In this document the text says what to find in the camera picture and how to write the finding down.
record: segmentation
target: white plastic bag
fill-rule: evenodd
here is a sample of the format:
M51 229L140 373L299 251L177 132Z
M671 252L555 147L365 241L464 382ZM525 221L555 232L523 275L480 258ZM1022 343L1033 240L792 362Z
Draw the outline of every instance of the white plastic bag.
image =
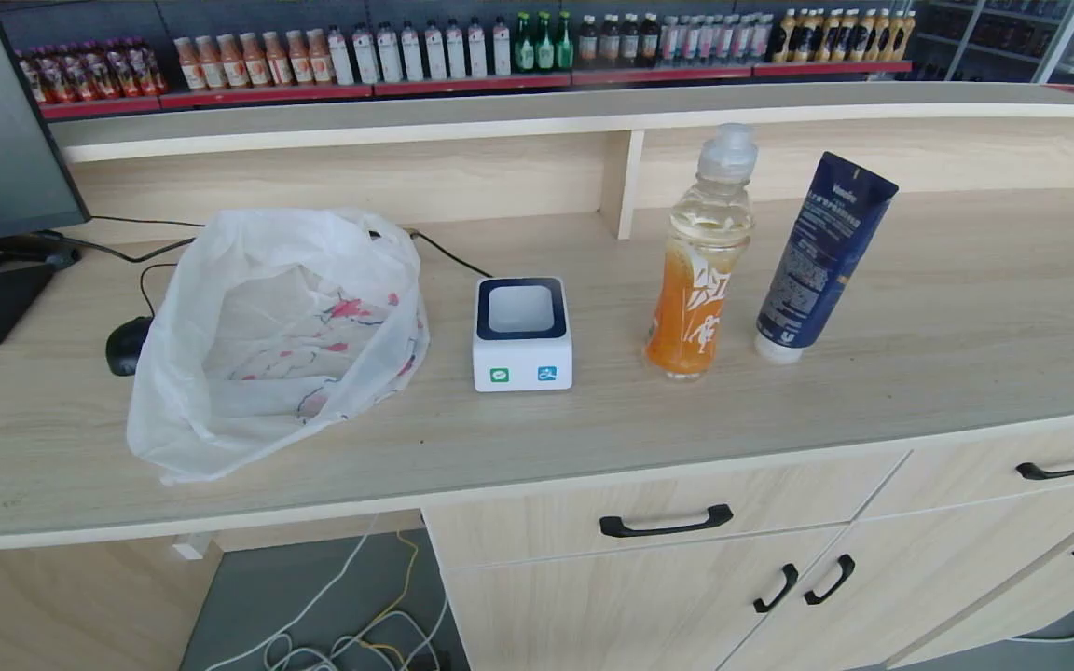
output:
M166 483L214 480L398 392L430 345L419 271L361 209L218 213L146 337L132 453Z

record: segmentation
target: bottle cap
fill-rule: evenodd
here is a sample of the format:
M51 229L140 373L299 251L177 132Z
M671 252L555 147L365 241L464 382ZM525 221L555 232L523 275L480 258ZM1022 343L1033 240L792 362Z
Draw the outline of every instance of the bottle cap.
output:
M746 181L757 165L753 129L744 123L721 123L719 135L703 142L698 174L715 181Z
M758 355L765 358L765 361L779 364L801 360L802 352L807 351L806 348L787 348L784 345L779 345L761 335L759 331L753 339L753 347L757 350Z

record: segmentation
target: green bottle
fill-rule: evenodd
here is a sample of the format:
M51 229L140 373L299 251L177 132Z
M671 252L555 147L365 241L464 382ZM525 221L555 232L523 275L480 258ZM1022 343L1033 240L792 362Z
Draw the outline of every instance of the green bottle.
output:
M570 12L557 13L557 42L554 42L554 64L568 71L575 64L575 42L570 41Z
M528 13L517 12L517 41L512 44L512 69L517 72L534 71L534 40L528 30Z
M537 69L550 72L554 69L554 41L549 38L549 12L537 12L537 34L534 35L537 46Z

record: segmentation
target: blue tube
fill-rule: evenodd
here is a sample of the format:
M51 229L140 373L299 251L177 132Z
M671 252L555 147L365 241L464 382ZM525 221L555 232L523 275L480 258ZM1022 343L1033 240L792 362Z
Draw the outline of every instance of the blue tube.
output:
M797 361L818 339L898 186L824 151L757 317L757 351Z

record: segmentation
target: black mouse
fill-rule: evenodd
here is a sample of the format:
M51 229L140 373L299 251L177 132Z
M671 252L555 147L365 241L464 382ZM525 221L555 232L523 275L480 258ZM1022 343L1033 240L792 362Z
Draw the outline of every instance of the black mouse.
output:
M144 339L151 327L150 317L137 317L128 321L111 333L106 338L106 364L115 375L135 375L135 366L140 363L140 351L144 349Z

